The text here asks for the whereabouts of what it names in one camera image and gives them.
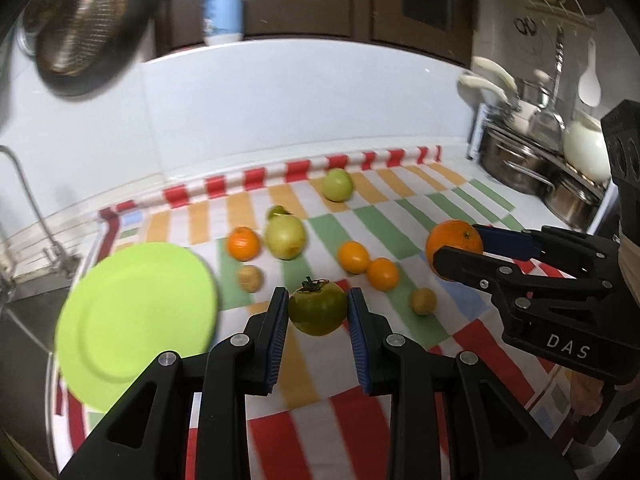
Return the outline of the large orange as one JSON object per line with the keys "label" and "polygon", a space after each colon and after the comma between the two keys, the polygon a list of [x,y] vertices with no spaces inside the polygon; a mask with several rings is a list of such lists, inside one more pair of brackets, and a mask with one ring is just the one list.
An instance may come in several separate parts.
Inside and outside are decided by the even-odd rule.
{"label": "large orange", "polygon": [[425,242],[425,255],[428,266],[439,276],[434,266],[434,255],[440,248],[453,247],[481,255],[484,244],[477,229],[463,220],[447,220],[431,230]]}

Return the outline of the brown kiwi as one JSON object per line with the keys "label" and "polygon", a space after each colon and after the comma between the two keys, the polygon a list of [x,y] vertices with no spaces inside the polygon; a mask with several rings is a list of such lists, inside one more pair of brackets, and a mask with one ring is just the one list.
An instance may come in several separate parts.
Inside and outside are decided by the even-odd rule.
{"label": "brown kiwi", "polygon": [[241,289],[250,294],[257,292],[262,288],[262,284],[264,284],[262,270],[252,264],[241,266],[238,272],[236,272],[236,280]]}
{"label": "brown kiwi", "polygon": [[428,287],[417,288],[410,295],[409,306],[416,315],[432,315],[437,309],[437,296]]}

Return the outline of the dark green tomato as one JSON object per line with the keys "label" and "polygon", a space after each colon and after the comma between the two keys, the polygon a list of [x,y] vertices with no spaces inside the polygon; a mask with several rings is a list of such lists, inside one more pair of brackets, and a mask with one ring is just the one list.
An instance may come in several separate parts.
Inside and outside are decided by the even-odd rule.
{"label": "dark green tomato", "polygon": [[347,295],[324,278],[307,276],[288,300],[288,317],[309,336],[322,337],[337,330],[347,316]]}

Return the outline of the white teapot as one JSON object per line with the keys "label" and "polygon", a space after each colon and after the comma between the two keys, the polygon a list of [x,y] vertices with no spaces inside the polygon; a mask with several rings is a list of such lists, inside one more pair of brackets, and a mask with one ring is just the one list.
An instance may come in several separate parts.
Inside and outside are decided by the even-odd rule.
{"label": "white teapot", "polygon": [[566,127],[563,152],[567,163],[592,182],[603,184],[611,177],[601,123],[582,110]]}

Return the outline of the steel hanging spatula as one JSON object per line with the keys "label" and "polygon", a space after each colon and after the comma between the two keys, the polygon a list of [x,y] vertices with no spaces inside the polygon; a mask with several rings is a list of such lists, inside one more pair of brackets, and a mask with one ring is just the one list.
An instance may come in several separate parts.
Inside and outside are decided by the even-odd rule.
{"label": "steel hanging spatula", "polygon": [[562,26],[556,28],[554,73],[552,88],[547,105],[530,118],[528,136],[545,150],[559,154],[563,147],[564,119],[556,109],[561,75],[564,64],[564,30]]}

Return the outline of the lime green plate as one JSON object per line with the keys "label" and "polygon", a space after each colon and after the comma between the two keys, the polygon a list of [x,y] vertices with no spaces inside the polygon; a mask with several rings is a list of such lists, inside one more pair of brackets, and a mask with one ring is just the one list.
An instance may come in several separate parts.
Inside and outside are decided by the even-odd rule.
{"label": "lime green plate", "polygon": [[56,323],[66,386],[106,412],[159,354],[202,353],[217,313],[213,273],[192,250],[144,243],[115,252],[77,283]]}

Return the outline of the small orange citrus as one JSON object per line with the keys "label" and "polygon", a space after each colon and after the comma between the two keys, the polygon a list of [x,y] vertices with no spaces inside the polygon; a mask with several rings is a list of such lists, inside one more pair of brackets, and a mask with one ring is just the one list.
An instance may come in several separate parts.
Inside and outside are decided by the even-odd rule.
{"label": "small orange citrus", "polygon": [[376,290],[387,292],[399,283],[399,271],[393,261],[386,258],[372,260],[366,271],[369,284]]}

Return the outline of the white hanging spoon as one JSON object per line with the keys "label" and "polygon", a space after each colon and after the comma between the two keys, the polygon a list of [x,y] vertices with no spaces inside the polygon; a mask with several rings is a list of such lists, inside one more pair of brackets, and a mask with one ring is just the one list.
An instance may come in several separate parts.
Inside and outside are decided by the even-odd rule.
{"label": "white hanging spoon", "polygon": [[589,107],[597,107],[601,102],[602,90],[597,75],[597,45],[590,38],[587,48],[587,65],[578,80],[578,98]]}

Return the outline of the colourful striped tablecloth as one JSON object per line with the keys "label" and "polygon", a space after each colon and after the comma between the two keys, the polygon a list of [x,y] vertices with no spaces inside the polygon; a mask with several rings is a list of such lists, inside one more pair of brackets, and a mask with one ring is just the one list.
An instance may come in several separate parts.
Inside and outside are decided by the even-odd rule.
{"label": "colourful striped tablecloth", "polygon": [[570,442],[585,344],[506,340],[530,195],[428,148],[331,156],[106,208],[55,330],[64,479],[525,479]]}

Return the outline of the steel sink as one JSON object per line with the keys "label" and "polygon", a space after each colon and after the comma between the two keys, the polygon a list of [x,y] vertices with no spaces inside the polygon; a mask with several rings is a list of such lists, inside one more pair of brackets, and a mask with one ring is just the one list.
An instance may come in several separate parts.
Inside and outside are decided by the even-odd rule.
{"label": "steel sink", "polygon": [[54,334],[69,291],[24,284],[1,307],[1,428],[52,476]]}

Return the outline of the yellow-orange citrus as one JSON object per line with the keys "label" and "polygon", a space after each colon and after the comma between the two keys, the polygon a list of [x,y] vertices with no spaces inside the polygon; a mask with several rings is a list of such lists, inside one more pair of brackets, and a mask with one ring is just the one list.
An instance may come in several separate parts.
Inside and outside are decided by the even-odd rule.
{"label": "yellow-orange citrus", "polygon": [[361,274],[367,271],[370,255],[367,248],[354,240],[341,244],[336,253],[338,264],[350,274]]}

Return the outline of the orange with stem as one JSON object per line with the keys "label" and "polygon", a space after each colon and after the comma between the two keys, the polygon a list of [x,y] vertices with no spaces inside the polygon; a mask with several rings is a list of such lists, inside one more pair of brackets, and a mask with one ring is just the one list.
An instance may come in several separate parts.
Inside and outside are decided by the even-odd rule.
{"label": "orange with stem", "polygon": [[262,250],[259,236],[247,226],[238,226],[227,237],[227,252],[235,260],[250,261]]}

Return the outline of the green apple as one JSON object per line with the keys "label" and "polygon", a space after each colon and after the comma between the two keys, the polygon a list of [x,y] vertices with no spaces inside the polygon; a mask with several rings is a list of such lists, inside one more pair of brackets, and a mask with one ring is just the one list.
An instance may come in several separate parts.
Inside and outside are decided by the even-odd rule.
{"label": "green apple", "polygon": [[321,183],[322,195],[331,202],[343,203],[352,197],[354,184],[350,174],[342,168],[329,170]]}

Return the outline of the large yellow-green pomelo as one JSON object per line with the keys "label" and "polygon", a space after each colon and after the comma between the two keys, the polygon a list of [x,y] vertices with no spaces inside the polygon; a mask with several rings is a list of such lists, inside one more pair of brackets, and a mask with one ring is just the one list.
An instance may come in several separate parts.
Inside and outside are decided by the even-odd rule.
{"label": "large yellow-green pomelo", "polygon": [[267,222],[264,240],[276,258],[292,260],[305,248],[307,234],[299,218],[292,214],[280,214]]}

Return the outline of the small green tomato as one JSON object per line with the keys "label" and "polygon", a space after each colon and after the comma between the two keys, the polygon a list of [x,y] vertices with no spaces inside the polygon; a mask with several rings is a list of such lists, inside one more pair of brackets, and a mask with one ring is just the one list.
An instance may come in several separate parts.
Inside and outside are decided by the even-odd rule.
{"label": "small green tomato", "polygon": [[276,206],[272,206],[266,214],[266,219],[268,221],[277,218],[279,216],[285,216],[286,214],[289,214],[290,212],[283,206],[281,205],[276,205]]}

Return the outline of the white blue bottle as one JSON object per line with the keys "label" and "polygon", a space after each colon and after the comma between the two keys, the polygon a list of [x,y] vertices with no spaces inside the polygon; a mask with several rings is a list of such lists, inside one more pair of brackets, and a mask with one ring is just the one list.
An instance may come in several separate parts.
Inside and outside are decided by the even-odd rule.
{"label": "white blue bottle", "polygon": [[202,1],[203,40],[207,47],[243,39],[243,0]]}

